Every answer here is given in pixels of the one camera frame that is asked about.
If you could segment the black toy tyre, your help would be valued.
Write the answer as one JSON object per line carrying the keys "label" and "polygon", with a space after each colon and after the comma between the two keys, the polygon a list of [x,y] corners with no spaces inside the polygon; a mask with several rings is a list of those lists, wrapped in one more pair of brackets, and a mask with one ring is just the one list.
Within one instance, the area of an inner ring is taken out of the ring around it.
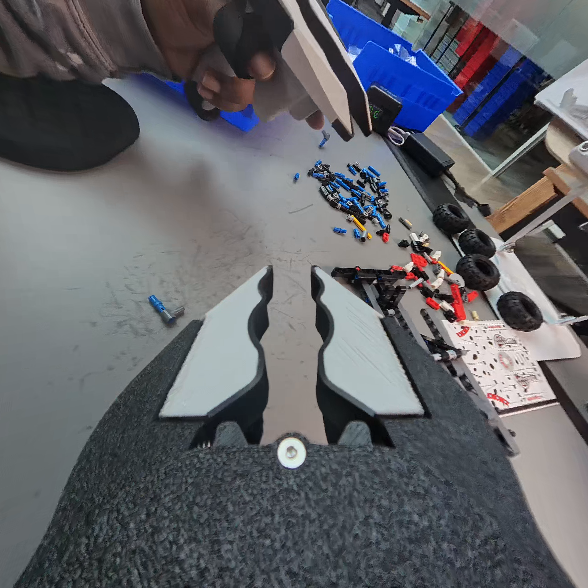
{"label": "black toy tyre", "polygon": [[448,235],[458,235],[470,228],[471,221],[458,205],[446,203],[437,206],[432,213],[433,224]]}
{"label": "black toy tyre", "polygon": [[479,254],[492,258],[496,254],[494,241],[480,229],[467,229],[458,236],[458,245],[464,255]]}
{"label": "black toy tyre", "polygon": [[481,254],[467,254],[462,257],[455,272],[463,278],[465,287],[470,290],[485,292],[496,287],[500,281],[496,265]]}
{"label": "black toy tyre", "polygon": [[496,309],[508,327],[520,332],[538,330],[544,322],[537,304],[522,292],[504,293],[498,298]]}

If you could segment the white sticker sheet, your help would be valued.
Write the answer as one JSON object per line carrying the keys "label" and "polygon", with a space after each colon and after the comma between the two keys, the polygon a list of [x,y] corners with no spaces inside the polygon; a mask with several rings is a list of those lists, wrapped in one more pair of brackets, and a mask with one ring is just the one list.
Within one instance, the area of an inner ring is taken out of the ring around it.
{"label": "white sticker sheet", "polygon": [[466,352],[466,374],[501,415],[558,404],[540,365],[500,321],[442,320],[452,345]]}

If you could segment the black power adapter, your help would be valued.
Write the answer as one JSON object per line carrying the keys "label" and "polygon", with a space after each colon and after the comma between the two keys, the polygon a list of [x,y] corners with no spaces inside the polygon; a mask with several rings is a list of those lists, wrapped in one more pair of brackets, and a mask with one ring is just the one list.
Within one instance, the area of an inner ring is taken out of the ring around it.
{"label": "black power adapter", "polygon": [[454,166],[454,160],[424,133],[408,133],[401,147],[432,178],[441,177]]}

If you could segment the grey desk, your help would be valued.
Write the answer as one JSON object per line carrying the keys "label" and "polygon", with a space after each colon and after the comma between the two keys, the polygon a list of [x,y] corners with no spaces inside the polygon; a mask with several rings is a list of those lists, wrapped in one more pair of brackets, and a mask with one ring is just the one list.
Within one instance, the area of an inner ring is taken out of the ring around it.
{"label": "grey desk", "polygon": [[[506,444],[418,333],[383,325],[423,417],[332,421],[316,396],[311,269],[388,268],[394,243],[337,236],[306,176],[380,169],[382,139],[287,116],[248,134],[138,77],[108,81],[139,139],[107,165],[1,162],[1,587],[574,587]],[[273,268],[267,395],[160,419],[206,313]],[[171,325],[155,295],[185,314]]]}

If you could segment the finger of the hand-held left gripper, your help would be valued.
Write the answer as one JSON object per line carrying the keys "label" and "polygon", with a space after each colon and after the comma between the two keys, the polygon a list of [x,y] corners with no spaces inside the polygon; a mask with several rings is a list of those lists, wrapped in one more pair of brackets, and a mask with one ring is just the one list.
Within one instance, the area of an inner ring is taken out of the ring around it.
{"label": "finger of the hand-held left gripper", "polygon": [[278,1],[292,21],[292,31],[280,53],[318,110],[344,141],[355,135],[356,122],[350,117],[348,97],[312,35],[302,14],[302,1]]}
{"label": "finger of the hand-held left gripper", "polygon": [[371,114],[364,87],[326,8],[320,1],[302,1],[302,14],[312,35],[325,53],[329,66],[346,91],[350,117],[364,136],[370,136]]}

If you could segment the pile of red white bricks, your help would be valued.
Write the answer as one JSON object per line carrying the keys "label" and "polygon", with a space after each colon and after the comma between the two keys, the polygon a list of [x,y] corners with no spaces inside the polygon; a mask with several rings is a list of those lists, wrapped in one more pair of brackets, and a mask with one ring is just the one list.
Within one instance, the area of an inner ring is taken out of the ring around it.
{"label": "pile of red white bricks", "polygon": [[410,289],[417,289],[425,298],[426,305],[440,311],[448,322],[465,323],[478,321],[476,310],[467,310],[479,292],[468,290],[463,277],[450,269],[441,260],[442,251],[429,246],[429,236],[425,232],[416,233],[407,219],[400,217],[399,222],[408,230],[408,239],[398,242],[400,248],[410,248],[410,261],[402,268]]}

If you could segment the person's left hand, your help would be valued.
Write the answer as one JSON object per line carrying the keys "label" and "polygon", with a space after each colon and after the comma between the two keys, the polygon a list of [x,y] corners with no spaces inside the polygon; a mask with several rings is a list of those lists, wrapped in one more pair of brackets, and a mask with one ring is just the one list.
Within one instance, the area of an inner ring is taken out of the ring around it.
{"label": "person's left hand", "polygon": [[222,111],[241,111],[254,99],[256,82],[274,74],[273,57],[254,55],[248,70],[251,79],[232,77],[211,66],[200,66],[212,46],[213,20],[226,1],[142,1],[143,16],[171,71],[184,80],[195,79],[198,94]]}

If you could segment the white and wooden book stand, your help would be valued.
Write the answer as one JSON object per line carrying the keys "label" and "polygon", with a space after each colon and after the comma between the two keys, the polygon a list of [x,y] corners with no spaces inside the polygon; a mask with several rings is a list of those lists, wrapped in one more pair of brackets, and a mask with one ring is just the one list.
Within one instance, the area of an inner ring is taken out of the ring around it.
{"label": "white and wooden book stand", "polygon": [[[578,159],[584,160],[585,163],[587,162],[586,141],[573,146],[571,151],[564,154],[561,158],[561,165],[575,167],[587,175],[586,169],[576,166]],[[486,297],[501,320],[502,318],[496,309],[496,303],[504,293],[510,291],[522,292],[537,304],[543,314],[544,322],[542,326],[533,332],[518,333],[537,361],[579,357],[581,355],[580,346],[573,338],[571,326],[577,323],[581,325],[587,323],[587,313],[584,312],[578,317],[562,315],[551,298],[524,267],[516,253],[516,246],[523,238],[554,226],[555,214],[571,204],[571,201],[575,200],[581,192],[581,189],[573,189],[569,195],[562,199],[562,202],[553,207],[554,214],[543,213],[510,238],[503,240],[497,233],[499,237],[492,239],[496,245],[496,254],[492,257],[492,261],[499,270],[500,281],[496,287],[488,291]]]}

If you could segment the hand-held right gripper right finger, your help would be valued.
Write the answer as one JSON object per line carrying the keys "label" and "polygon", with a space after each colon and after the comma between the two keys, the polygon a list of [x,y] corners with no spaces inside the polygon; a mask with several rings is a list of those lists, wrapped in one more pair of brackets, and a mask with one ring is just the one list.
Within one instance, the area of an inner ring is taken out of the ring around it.
{"label": "hand-held right gripper right finger", "polygon": [[425,409],[385,331],[383,315],[320,267],[311,269],[318,352],[316,396],[323,415],[344,420],[423,417]]}

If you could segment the black desk strip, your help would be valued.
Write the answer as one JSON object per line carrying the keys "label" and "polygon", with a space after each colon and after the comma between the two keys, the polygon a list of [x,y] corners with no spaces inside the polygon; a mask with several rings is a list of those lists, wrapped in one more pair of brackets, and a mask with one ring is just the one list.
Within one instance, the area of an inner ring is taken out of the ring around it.
{"label": "black desk strip", "polygon": [[[430,177],[401,148],[388,139],[384,141],[430,210],[446,203],[460,206],[460,202],[442,179]],[[580,436],[587,442],[587,347],[575,334],[573,338],[580,345],[580,356],[543,362],[542,369],[548,383],[554,387],[561,407]]]}

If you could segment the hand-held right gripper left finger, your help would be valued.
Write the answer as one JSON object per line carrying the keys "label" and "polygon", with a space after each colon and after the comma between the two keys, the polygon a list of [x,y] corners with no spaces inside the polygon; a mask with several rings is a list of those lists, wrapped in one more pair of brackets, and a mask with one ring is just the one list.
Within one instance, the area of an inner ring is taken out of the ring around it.
{"label": "hand-held right gripper left finger", "polygon": [[160,419],[211,419],[249,392],[267,395],[261,338],[272,295],[273,268],[263,267],[206,313]]}

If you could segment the wooden table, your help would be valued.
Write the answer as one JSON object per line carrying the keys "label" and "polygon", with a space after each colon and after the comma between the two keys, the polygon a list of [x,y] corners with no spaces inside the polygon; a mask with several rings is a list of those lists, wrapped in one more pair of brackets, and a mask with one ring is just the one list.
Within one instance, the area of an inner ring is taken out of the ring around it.
{"label": "wooden table", "polygon": [[543,213],[554,214],[553,207],[575,188],[582,192],[571,204],[575,211],[586,217],[587,175],[575,167],[562,164],[544,170],[542,179],[495,210],[487,221],[506,240]]}

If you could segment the building instruction booklet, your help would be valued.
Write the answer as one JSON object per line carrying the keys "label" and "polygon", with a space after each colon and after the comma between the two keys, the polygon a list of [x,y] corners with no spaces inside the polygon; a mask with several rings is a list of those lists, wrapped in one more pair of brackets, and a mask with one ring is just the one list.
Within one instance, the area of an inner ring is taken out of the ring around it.
{"label": "building instruction booklet", "polygon": [[534,103],[587,140],[587,60],[540,91]]}

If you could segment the person's left forearm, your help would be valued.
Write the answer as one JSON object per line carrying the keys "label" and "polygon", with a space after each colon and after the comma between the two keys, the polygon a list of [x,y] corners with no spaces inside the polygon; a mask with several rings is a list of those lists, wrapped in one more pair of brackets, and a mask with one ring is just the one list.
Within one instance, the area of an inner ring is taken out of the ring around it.
{"label": "person's left forearm", "polygon": [[1,1],[1,73],[101,83],[127,73],[171,79],[140,1]]}

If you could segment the black power unit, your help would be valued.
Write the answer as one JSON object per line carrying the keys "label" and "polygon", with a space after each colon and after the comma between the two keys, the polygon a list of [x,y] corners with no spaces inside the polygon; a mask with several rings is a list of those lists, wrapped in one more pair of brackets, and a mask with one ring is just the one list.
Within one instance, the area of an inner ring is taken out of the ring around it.
{"label": "black power unit", "polygon": [[384,88],[381,84],[372,83],[366,91],[371,114],[373,132],[386,136],[388,129],[401,112],[402,99]]}

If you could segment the pile of blue black pins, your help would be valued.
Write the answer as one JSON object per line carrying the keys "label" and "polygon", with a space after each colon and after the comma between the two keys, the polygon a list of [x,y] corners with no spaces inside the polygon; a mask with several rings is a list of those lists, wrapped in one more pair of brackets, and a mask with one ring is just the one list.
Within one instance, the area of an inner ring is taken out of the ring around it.
{"label": "pile of blue black pins", "polygon": [[360,242],[376,236],[388,243],[392,213],[388,209],[390,191],[386,180],[371,165],[347,163],[346,169],[347,173],[335,171],[319,159],[306,173],[319,183],[321,198],[342,212],[350,225],[350,229],[334,227],[333,232],[340,235],[351,232]]}

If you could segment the blue plastic bin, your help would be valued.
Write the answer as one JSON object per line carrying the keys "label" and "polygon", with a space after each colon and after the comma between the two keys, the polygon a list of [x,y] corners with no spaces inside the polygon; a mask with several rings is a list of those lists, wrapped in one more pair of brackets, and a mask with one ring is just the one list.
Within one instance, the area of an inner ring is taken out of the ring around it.
{"label": "blue plastic bin", "polygon": [[[207,49],[203,54],[201,62],[199,63],[200,66],[204,68],[206,68],[207,66],[211,66],[215,70],[218,70],[229,76],[236,77],[232,70],[227,66],[226,61],[223,59],[223,56],[215,43],[215,18],[213,20],[213,37],[214,42],[212,46],[209,49]],[[350,49],[346,49],[352,64],[355,58],[360,54],[362,49],[363,48],[359,48],[358,43],[351,45]],[[185,95],[188,104],[192,107],[195,113],[205,121],[213,121],[217,118],[222,118],[225,121],[232,124],[233,126],[245,132],[248,132],[260,122],[250,104],[244,109],[237,112],[223,111],[209,104],[198,94],[197,84],[195,80],[188,80],[183,83],[183,94]],[[315,106],[315,113],[316,112],[321,111],[318,110],[318,108]],[[392,125],[388,129],[387,134],[391,134],[392,131],[395,131],[400,134],[399,141],[403,140],[403,134],[401,129],[395,129]]]}
{"label": "blue plastic bin", "polygon": [[353,65],[364,89],[379,84],[401,99],[399,126],[425,131],[462,90],[422,50],[414,57],[415,65],[369,41]]}

